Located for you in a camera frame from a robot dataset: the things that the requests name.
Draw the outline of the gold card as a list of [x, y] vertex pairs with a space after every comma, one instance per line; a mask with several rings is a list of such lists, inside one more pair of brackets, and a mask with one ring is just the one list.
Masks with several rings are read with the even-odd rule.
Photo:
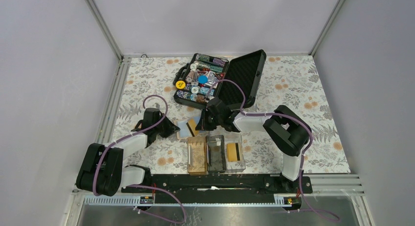
[[197, 123], [195, 122], [195, 120], [192, 118], [190, 119], [187, 123], [186, 123], [190, 133], [192, 136], [197, 136], [199, 134], [199, 131], [196, 130], [196, 126]]

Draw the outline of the light blue card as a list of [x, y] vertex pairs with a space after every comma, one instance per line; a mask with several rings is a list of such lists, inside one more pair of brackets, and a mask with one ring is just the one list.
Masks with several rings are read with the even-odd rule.
[[180, 128], [178, 137], [179, 139], [192, 137], [190, 129], [188, 128], [187, 121], [181, 120], [178, 121], [177, 126]]

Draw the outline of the gold magnetic stripe cards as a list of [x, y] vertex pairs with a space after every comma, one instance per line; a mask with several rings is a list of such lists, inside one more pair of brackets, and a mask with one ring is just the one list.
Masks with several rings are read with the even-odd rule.
[[241, 161], [241, 153], [238, 143], [227, 144], [227, 157], [229, 162]]

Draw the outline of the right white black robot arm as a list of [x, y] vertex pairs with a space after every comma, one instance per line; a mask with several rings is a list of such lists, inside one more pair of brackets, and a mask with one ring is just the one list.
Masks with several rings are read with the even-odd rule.
[[272, 112], [248, 113], [232, 111], [214, 98], [202, 110], [196, 125], [198, 131], [213, 131], [218, 126], [228, 132], [265, 132], [283, 153], [281, 188], [288, 193], [300, 186], [303, 154], [313, 142], [312, 129], [287, 106], [280, 105]]

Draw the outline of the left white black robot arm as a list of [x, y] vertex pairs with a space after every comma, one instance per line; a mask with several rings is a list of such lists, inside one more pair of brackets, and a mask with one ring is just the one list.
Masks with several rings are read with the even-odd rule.
[[143, 119], [131, 133], [110, 144], [92, 143], [88, 146], [76, 178], [78, 189], [90, 191], [96, 196], [113, 196], [120, 189], [133, 185], [139, 192], [151, 188], [149, 168], [123, 162], [132, 154], [149, 147], [157, 137], [168, 138], [180, 131], [164, 113], [147, 108]]

